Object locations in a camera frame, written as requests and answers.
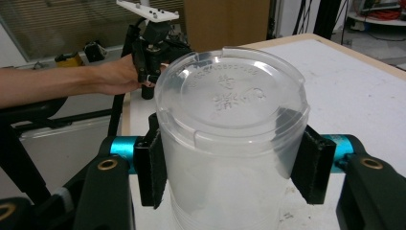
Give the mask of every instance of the blue anodized part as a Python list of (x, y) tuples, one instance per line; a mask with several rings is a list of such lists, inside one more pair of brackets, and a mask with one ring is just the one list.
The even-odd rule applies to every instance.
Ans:
[(335, 163), (341, 162), (346, 158), (348, 154), (354, 154), (354, 149), (352, 148), (352, 143), (345, 135), (322, 135), (324, 138), (327, 138), (333, 141), (337, 146), (334, 152), (334, 160), (331, 167), (332, 173), (343, 173), (343, 170), (336, 167)]
[(134, 145), (137, 142), (137, 136), (118, 136), (111, 145), (110, 154), (120, 155), (129, 164), (128, 173), (136, 174), (134, 167)]

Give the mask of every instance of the plastic container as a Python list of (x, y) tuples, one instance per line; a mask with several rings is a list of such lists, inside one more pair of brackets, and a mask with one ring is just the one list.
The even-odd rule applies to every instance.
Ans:
[(155, 87), (179, 229), (276, 229), (305, 130), (304, 78), (267, 53), (189, 54)]

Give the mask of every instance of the table surface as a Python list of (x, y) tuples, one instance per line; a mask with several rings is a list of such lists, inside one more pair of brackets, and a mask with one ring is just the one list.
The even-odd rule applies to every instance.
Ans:
[[(352, 134), (367, 152), (406, 175), (406, 72), (356, 53), (315, 34), (300, 34), (243, 47), (283, 58), (305, 78), (311, 110), (308, 124), (322, 134)], [(145, 135), (155, 101), (141, 90), (125, 96), (122, 135)], [(289, 182), (280, 209), (279, 229), (339, 229), (335, 209), (343, 174), (332, 174), (324, 205), (307, 205)], [(153, 210), (140, 204), (138, 181), (130, 176), (137, 229), (173, 229), (169, 188)]]

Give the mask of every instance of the clear lid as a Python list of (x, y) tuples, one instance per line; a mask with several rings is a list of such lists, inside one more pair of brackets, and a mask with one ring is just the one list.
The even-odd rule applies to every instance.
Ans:
[(208, 151), (213, 144), (275, 141), (307, 116), (304, 82), (292, 65), (261, 51), (192, 53), (156, 84), (160, 127), (183, 145)]

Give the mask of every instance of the human arm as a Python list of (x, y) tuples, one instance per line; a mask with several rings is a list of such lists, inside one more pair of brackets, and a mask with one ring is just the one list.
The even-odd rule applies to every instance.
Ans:
[(139, 88), (131, 55), (99, 66), (0, 69), (0, 108), (81, 94), (117, 95)]

